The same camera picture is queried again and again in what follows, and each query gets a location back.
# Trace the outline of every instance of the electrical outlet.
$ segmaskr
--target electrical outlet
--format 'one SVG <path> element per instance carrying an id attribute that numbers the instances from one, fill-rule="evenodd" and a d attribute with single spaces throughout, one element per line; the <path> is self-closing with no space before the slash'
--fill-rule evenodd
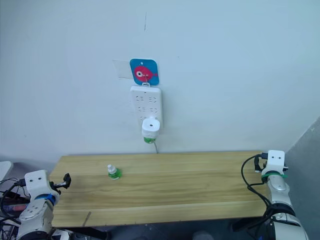
<path id="1" fill-rule="evenodd" d="M 265 175 L 269 171 L 276 171 L 280 174 L 284 174 L 285 167 L 285 152 L 278 150 L 269 150 L 268 159 L 266 161 L 266 167 L 262 170 L 262 175 Z"/>
<path id="2" fill-rule="evenodd" d="M 132 86 L 130 92 L 139 126 L 142 126 L 144 119 L 153 117 L 160 122 L 160 128 L 162 128 L 162 94 L 160 88 Z"/>

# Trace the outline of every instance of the wire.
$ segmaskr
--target wire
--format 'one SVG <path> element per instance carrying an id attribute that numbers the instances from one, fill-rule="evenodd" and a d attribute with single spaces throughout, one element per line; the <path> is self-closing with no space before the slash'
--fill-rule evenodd
<path id="1" fill-rule="evenodd" d="M 5 198 L 6 198 L 7 194 L 8 194 L 12 189 L 14 189 L 16 186 L 17 186 L 16 183 L 13 184 L 13 185 L 2 195 L 2 198 L 1 198 L 1 201 L 0 201 L 0 209 L 1 209 L 1 211 L 2 211 L 2 213 L 4 214 L 5 217 L 10 218 L 10 219 L 11 219 L 13 222 L 15 222 L 16 224 L 21 224 L 21 223 L 20 223 L 18 220 L 16 220 L 13 216 L 10 216 L 10 215 L 6 212 L 6 210 L 5 210 L 5 208 L 4 208 L 4 202 L 5 202 Z"/>
<path id="2" fill-rule="evenodd" d="M 3 180 L 1 180 L 0 181 L 0 185 L 1 184 L 3 184 L 3 183 L 5 183 L 6 181 L 15 181 L 15 182 L 18 182 L 18 179 L 17 178 L 15 178 L 15 177 L 11 177 L 11 178 L 8 178 L 8 179 L 3 179 Z"/>
<path id="3" fill-rule="evenodd" d="M 10 230 L 4 230 L 4 226 L 11 226 L 11 228 L 10 228 Z M 14 230 L 16 227 L 17 227 L 17 226 L 12 225 L 12 224 L 2 223 L 2 224 L 0 225 L 1 239 L 2 239 L 2 240 L 6 240 L 6 239 L 9 240 L 10 237 L 13 236 L 13 230 Z"/>
<path id="4" fill-rule="evenodd" d="M 0 224 L 2 224 L 4 221 L 10 220 L 10 219 L 11 219 L 11 217 L 2 218 L 2 219 L 0 220 Z"/>
<path id="5" fill-rule="evenodd" d="M 158 151 L 158 147 L 157 147 L 156 141 L 154 141 L 153 144 L 154 144 L 154 147 L 155 147 L 155 152 L 158 154 L 159 151 Z"/>
<path id="6" fill-rule="evenodd" d="M 22 186 L 22 187 L 19 187 L 19 189 L 22 188 L 23 190 L 23 195 L 26 197 L 26 198 L 31 198 L 30 194 L 29 196 L 26 195 L 26 192 L 25 192 L 25 188 Z"/>
<path id="7" fill-rule="evenodd" d="M 241 176 L 242 176 L 242 179 L 243 181 L 245 182 L 246 184 L 246 187 L 249 191 L 253 192 L 254 194 L 258 195 L 262 201 L 264 202 L 265 206 L 268 207 L 269 205 L 271 205 L 271 202 L 269 201 L 268 198 L 266 198 L 265 196 L 263 196 L 261 193 L 257 192 L 252 186 L 255 186 L 255 185 L 262 185 L 260 183 L 253 183 L 253 184 L 249 184 L 248 181 L 246 180 L 245 178 L 245 175 L 244 175 L 244 167 L 246 165 L 247 162 L 249 162 L 251 159 L 254 159 L 255 157 L 259 157 L 260 155 L 254 155 L 254 156 L 251 156 L 249 157 L 247 160 L 245 160 L 241 166 Z"/>

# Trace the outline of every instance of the sticker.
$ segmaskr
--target sticker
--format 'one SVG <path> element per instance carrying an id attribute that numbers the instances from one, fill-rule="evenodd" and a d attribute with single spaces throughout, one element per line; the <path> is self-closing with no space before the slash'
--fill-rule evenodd
<path id="1" fill-rule="evenodd" d="M 112 60 L 116 74 L 120 79 L 133 79 L 130 64 L 128 61 Z"/>
<path id="2" fill-rule="evenodd" d="M 136 84 L 148 82 L 150 85 L 159 84 L 157 63 L 151 59 L 131 59 L 130 67 Z"/>

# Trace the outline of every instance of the white power strip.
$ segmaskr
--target white power strip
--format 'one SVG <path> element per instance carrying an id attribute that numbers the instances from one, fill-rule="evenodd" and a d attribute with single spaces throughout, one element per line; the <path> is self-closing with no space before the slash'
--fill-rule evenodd
<path id="1" fill-rule="evenodd" d="M 142 126 L 144 119 L 153 117 L 160 122 L 160 128 L 162 128 L 162 94 L 160 88 L 132 86 L 130 92 L 139 126 Z"/>

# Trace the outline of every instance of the table top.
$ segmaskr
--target table top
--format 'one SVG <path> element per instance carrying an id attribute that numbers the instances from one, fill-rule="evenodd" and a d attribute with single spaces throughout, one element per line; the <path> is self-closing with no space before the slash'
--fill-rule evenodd
<path id="1" fill-rule="evenodd" d="M 88 227 L 262 216 L 263 201 L 248 191 L 242 163 L 256 151 L 63 156 L 50 175 L 62 188 L 53 226 Z M 122 177 L 108 177 L 107 165 Z M 261 182 L 248 162 L 249 183 Z M 256 189 L 266 194 L 265 186 Z"/>

